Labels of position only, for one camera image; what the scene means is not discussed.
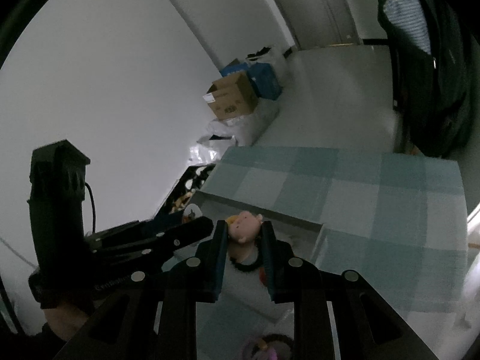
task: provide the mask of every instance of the cardboard box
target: cardboard box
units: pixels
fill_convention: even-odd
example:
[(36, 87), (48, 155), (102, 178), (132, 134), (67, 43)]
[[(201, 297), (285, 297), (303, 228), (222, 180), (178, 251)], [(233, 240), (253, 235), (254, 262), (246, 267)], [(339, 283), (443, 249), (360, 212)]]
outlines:
[(237, 63), (238, 60), (230, 62), (222, 70), (220, 74), (222, 77), (226, 77), (232, 73), (239, 71), (245, 71), (247, 77), (258, 97), (264, 99), (276, 100), (282, 93), (282, 87), (278, 83), (275, 72), (270, 64), (267, 63), (255, 63), (248, 66), (246, 62)]
[(245, 72), (214, 81), (203, 98), (218, 120), (251, 114), (258, 104), (258, 97)]

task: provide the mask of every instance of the yellow object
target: yellow object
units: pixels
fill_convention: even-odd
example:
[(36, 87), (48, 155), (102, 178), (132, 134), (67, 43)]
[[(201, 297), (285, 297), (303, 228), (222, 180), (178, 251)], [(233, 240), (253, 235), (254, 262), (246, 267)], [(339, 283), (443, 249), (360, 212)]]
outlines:
[(334, 43), (329, 44), (328, 47), (338, 47), (338, 46), (351, 46), (353, 43)]
[(266, 351), (268, 349), (268, 344), (262, 338), (258, 339), (257, 345), (260, 350)]
[(232, 223), (234, 223), (237, 219), (238, 219), (238, 215), (232, 215), (232, 216), (229, 216), (227, 219), (225, 219), (225, 222), (228, 223), (228, 225), (230, 226)]

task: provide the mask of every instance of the label on box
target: label on box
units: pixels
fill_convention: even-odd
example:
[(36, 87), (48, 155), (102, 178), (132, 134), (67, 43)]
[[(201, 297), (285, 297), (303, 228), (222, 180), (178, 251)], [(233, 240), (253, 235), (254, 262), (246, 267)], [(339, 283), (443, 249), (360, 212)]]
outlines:
[(207, 103), (214, 103), (215, 102), (215, 98), (213, 97), (212, 93), (207, 93), (207, 94), (203, 95), (203, 99)]

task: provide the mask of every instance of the black sleeve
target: black sleeve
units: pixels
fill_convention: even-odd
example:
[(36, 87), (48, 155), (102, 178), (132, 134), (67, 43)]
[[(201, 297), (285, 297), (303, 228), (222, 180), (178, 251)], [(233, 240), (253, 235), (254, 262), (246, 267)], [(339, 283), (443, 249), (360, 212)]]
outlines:
[(33, 336), (0, 331), (0, 357), (5, 359), (51, 360), (63, 345), (65, 341), (58, 338), (46, 323), (42, 331)]

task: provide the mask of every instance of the metal screw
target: metal screw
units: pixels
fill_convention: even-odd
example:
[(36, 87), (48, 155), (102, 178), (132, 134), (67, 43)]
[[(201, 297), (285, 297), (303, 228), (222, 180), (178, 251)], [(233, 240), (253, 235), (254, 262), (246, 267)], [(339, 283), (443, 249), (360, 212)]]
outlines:
[(355, 271), (346, 271), (344, 276), (348, 281), (357, 281), (359, 279), (359, 275)]
[(292, 257), (291, 259), (289, 259), (289, 265), (294, 268), (298, 268), (302, 266), (302, 264), (303, 264), (302, 259), (299, 259), (298, 257)]
[(190, 257), (188, 260), (187, 260), (187, 265), (191, 268), (194, 268), (196, 266), (199, 266), (200, 265), (200, 259), (197, 258), (197, 257)]
[(142, 271), (136, 271), (131, 274), (130, 278), (132, 281), (142, 281), (145, 279), (145, 273)]

